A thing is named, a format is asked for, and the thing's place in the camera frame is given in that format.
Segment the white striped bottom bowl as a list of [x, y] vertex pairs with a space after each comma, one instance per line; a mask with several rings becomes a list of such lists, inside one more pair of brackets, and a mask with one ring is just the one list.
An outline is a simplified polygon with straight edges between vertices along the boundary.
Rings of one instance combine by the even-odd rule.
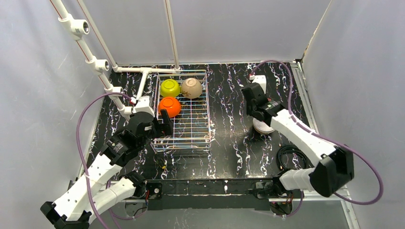
[[253, 119], [253, 127], [261, 135], [268, 135], [275, 131], [274, 128], [268, 126], [266, 123], [259, 121], [255, 118]]

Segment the white ceramic bowl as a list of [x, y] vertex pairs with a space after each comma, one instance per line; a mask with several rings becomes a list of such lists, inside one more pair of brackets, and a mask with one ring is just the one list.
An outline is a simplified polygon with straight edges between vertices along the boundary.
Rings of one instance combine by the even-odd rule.
[[164, 97], [158, 104], [159, 114], [163, 109], [167, 111], [169, 118], [174, 118], [181, 112], [181, 104], [175, 97]]

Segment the yellow-green plastic bowl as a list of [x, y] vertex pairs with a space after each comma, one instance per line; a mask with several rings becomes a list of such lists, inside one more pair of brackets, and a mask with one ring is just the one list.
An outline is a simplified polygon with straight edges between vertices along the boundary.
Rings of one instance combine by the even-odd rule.
[[163, 97], [177, 97], [180, 93], [181, 87], [174, 79], [164, 80], [160, 85], [160, 94]]

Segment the beige ceramic bowl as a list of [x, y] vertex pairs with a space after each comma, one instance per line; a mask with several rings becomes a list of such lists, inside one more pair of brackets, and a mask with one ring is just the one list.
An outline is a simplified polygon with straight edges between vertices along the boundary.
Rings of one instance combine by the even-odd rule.
[[202, 94], [202, 84], [195, 78], [187, 78], [181, 84], [181, 93], [184, 97], [195, 99]]

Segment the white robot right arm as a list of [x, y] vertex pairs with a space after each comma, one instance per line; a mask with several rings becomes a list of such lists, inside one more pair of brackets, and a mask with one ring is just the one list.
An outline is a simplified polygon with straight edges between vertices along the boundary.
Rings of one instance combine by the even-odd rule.
[[242, 88], [249, 116], [284, 135], [313, 164], [313, 168], [288, 169], [273, 177], [280, 191], [303, 189], [330, 197], [354, 178], [353, 153], [304, 130], [305, 125], [279, 102], [266, 97], [258, 83]]

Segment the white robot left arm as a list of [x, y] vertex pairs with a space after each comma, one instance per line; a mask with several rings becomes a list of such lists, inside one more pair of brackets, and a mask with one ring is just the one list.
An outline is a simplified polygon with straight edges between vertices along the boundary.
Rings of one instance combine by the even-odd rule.
[[101, 213], [146, 186], [142, 175], [129, 172], [101, 190], [152, 140], [173, 134], [167, 110], [161, 110], [160, 115], [162, 122], [148, 112], [132, 114], [129, 122], [106, 141], [84, 174], [57, 200], [42, 204], [40, 211], [56, 229], [87, 229]]

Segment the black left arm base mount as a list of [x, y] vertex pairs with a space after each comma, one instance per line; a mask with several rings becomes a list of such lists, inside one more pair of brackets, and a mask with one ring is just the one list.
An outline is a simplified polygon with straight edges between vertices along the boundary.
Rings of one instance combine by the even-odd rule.
[[163, 187], [161, 183], [150, 182], [137, 187], [135, 194], [125, 200], [125, 207], [129, 217], [136, 219], [145, 213], [153, 201], [162, 199]]

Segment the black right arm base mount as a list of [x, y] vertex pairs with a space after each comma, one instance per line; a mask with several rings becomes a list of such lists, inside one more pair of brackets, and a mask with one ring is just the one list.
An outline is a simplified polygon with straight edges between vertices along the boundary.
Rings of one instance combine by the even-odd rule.
[[270, 211], [276, 216], [286, 217], [293, 212], [294, 191], [284, 190], [273, 181], [261, 181], [252, 185], [247, 194], [257, 199], [267, 199]]

